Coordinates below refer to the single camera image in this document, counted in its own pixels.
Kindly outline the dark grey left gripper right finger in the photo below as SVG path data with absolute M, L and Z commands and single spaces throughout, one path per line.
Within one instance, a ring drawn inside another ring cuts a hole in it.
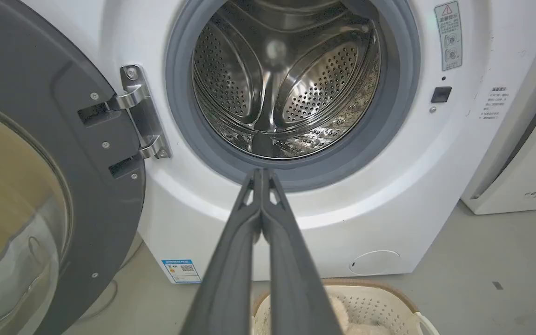
M 276 174 L 261 172 L 261 230 L 270 248 L 274 335 L 341 335 L 342 330 Z

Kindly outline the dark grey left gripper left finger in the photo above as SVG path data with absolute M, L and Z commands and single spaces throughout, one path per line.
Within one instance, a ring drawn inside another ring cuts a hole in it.
M 183 335 L 248 335 L 261 170 L 249 172 L 181 327 Z

